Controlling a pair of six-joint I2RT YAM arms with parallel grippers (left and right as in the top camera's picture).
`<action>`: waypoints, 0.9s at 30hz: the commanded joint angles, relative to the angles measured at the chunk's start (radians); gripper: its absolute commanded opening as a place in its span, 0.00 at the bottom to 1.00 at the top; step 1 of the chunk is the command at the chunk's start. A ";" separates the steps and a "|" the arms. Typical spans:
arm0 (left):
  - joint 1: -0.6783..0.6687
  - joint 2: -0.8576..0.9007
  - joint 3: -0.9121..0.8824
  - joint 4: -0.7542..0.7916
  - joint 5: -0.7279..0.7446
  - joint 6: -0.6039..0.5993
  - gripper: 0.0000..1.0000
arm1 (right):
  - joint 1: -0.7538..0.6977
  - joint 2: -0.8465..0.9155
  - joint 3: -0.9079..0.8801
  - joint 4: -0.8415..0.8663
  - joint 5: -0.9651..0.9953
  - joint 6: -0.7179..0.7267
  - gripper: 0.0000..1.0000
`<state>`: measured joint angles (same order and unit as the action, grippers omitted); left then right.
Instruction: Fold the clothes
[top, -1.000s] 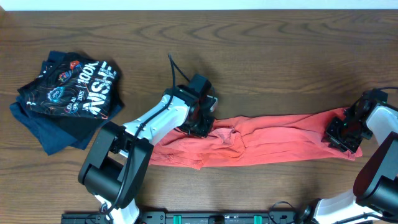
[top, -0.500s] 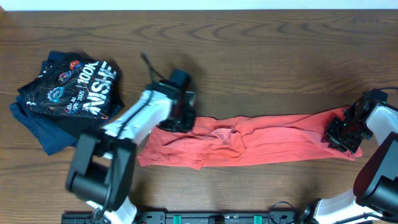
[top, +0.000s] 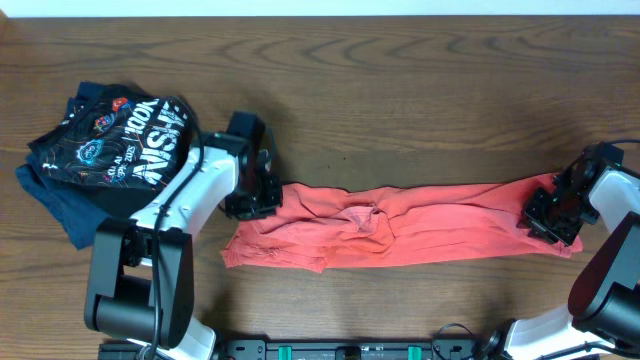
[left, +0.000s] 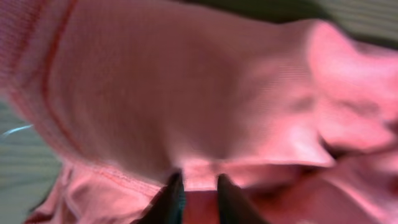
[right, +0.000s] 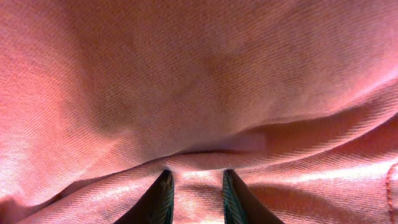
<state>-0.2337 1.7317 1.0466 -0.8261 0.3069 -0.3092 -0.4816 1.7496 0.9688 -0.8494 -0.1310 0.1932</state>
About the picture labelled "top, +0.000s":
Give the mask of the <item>red soccer t-shirt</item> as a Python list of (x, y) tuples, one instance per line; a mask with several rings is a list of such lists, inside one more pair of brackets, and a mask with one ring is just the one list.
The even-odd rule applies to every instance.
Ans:
[(509, 183), (382, 187), (361, 192), (283, 188), (283, 204), (242, 221), (222, 250), (227, 267), (382, 268), (524, 254), (569, 258), (583, 249), (530, 236), (525, 203), (552, 189), (542, 174)]

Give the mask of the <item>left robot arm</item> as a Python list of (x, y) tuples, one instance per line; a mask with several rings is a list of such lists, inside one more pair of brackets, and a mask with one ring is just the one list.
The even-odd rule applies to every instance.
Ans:
[(265, 131), (215, 133), (192, 148), (170, 184), (127, 220), (107, 219), (92, 248), (85, 323), (111, 336), (101, 359), (212, 359), (216, 332), (194, 312), (194, 241), (222, 208), (263, 219), (282, 203)]

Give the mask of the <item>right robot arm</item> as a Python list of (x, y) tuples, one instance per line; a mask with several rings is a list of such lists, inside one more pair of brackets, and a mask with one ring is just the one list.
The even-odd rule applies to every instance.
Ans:
[(623, 165), (624, 140), (589, 145), (537, 190), (524, 216), (533, 237), (576, 243), (602, 221), (608, 238), (579, 274), (565, 305), (495, 331), (481, 359), (597, 359), (639, 356), (639, 174)]

